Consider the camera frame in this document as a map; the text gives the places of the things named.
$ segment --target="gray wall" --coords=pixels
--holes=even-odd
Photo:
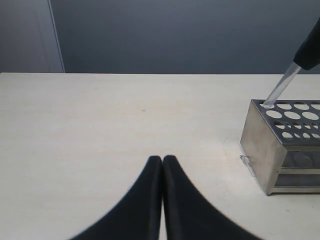
[[[320,16],[319,0],[51,4],[70,73],[281,74]]]
[[[0,0],[0,73],[63,71],[48,0]]]

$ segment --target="table surface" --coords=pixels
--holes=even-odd
[[[126,194],[150,155],[168,154],[250,232],[318,239],[320,195],[266,196],[239,158],[250,99],[265,99],[279,79],[1,73],[0,239],[73,237]],[[320,75],[298,75],[281,98],[319,91]]]

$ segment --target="circular hole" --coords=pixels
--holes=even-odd
[[[282,133],[282,136],[283,136],[285,139],[292,139],[292,138],[293,138],[293,136],[292,136],[290,133],[286,132],[286,131],[284,131],[284,132]]]
[[[303,123],[303,126],[304,126],[305,128],[307,128],[307,129],[311,129],[311,127],[310,127],[308,124],[306,124],[305,122]]]
[[[275,121],[274,125],[279,129],[285,129],[285,125],[279,121]]]
[[[277,104],[277,106],[284,110],[290,110],[292,108],[290,104]]]
[[[306,132],[303,133],[302,135],[305,139],[310,139],[310,135]]]
[[[300,119],[300,115],[298,113],[293,112],[293,111],[285,111],[284,115],[290,119]]]
[[[301,125],[299,123],[297,123],[297,122],[294,122],[293,126],[295,126],[297,129],[301,129],[302,128]]]
[[[312,102],[311,107],[313,107],[314,109],[320,110],[320,103],[319,102]]]
[[[320,136],[316,133],[311,133],[312,137],[314,137],[315,139],[320,139]]]
[[[275,105],[272,104],[271,107],[269,107],[267,109],[273,109],[274,107],[275,107]]]
[[[302,115],[306,118],[306,119],[310,119],[310,120],[318,120],[319,117],[314,114],[313,112],[309,112],[309,111],[304,111],[302,113]]]
[[[268,110],[265,112],[269,117],[274,118],[274,119],[280,119],[282,118],[281,113],[273,110]]]
[[[309,106],[303,102],[296,102],[293,106],[296,107],[297,109],[301,109],[301,110],[308,110],[309,109]]]

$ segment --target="white table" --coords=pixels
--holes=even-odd
[[[250,232],[318,239],[320,195],[266,196],[239,158],[250,99],[279,79],[1,73],[0,239],[71,238],[122,198],[148,156],[167,154]],[[299,75],[281,98],[319,99],[320,76]]]

